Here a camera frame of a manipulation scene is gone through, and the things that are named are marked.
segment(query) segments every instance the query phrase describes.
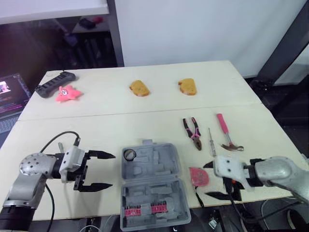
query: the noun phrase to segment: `laptop keyboard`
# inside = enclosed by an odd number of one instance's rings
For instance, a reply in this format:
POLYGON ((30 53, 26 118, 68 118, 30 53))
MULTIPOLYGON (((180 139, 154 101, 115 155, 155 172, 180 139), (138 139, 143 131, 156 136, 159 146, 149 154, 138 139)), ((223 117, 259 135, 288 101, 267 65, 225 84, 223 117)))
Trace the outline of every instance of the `laptop keyboard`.
POLYGON ((10 131, 14 126, 15 122, 18 120, 19 116, 11 117, 9 119, 4 119, 0 121, 0 133, 10 131))

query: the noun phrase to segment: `black power strip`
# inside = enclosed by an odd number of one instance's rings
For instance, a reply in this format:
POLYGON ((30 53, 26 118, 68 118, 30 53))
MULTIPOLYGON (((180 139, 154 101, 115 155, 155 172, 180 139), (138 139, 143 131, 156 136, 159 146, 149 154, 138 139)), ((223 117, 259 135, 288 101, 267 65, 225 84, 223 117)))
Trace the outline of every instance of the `black power strip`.
POLYGON ((48 98, 52 95, 54 90, 57 90, 59 86, 64 85, 67 82, 76 80, 75 74, 71 72, 62 72, 59 76, 56 76, 52 80, 46 82, 41 86, 37 86, 35 91, 42 97, 48 98))

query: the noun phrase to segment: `bread slice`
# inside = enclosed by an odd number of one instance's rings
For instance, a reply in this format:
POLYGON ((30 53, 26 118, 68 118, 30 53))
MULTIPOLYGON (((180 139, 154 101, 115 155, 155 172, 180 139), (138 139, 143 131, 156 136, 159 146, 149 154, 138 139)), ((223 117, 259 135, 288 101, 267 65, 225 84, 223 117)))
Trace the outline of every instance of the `bread slice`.
POLYGON ((131 85, 130 85, 130 89, 133 91, 133 93, 136 96, 139 97, 144 97, 147 96, 148 94, 150 94, 149 90, 147 89, 146 85, 140 81, 134 81, 131 85))
POLYGON ((192 78, 183 79, 178 82, 178 85, 180 85, 180 91, 186 95, 196 95, 197 93, 197 88, 192 78))

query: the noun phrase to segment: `white wall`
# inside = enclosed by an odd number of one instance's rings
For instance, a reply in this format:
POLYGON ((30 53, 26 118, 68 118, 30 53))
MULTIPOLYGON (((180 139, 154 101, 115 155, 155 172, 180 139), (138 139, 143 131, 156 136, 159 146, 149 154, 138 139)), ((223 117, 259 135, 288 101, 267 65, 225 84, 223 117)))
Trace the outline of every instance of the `white wall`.
POLYGON ((106 0, 0 0, 0 24, 108 12, 106 0))
POLYGON ((306 0, 115 0, 125 66, 228 59, 257 75, 306 0))
POLYGON ((275 85, 295 85, 309 74, 309 45, 294 60, 293 64, 281 75, 275 85))

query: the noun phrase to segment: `pliers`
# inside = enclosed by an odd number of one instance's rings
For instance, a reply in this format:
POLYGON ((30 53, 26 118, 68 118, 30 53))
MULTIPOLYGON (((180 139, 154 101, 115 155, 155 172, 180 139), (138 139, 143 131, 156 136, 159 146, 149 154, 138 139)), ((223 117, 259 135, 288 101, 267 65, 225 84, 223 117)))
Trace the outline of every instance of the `pliers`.
POLYGON ((201 137, 201 133, 199 132, 199 128, 195 118, 192 117, 191 120, 195 126, 195 133, 192 133, 192 131, 188 127, 187 120, 185 118, 183 119, 183 126, 186 129, 189 138, 193 140, 195 147, 200 151, 202 150, 202 142, 199 139, 201 137))

